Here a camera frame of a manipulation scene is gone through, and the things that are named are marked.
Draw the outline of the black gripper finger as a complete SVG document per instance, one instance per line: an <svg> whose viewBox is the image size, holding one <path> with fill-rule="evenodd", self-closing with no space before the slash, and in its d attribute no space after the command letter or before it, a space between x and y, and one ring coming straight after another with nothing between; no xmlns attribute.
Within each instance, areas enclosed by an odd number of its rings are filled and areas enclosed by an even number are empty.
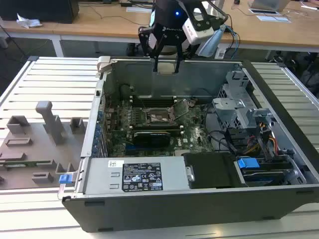
<svg viewBox="0 0 319 239"><path fill-rule="evenodd" d="M178 33L175 35L175 46L177 49L177 58L176 58L176 65L175 65L175 73L179 72L179 67L181 61L185 59L191 59L194 55L194 47L192 45L188 45L186 51L183 51L182 44L187 41L187 37L184 33Z"/></svg>
<svg viewBox="0 0 319 239"><path fill-rule="evenodd" d="M155 45L153 48L149 45L149 40L152 35L155 38ZM162 27L159 26L141 26L138 31L138 36L144 55L154 59L153 72L157 72L159 55L166 43L166 34L163 32Z"/></svg>

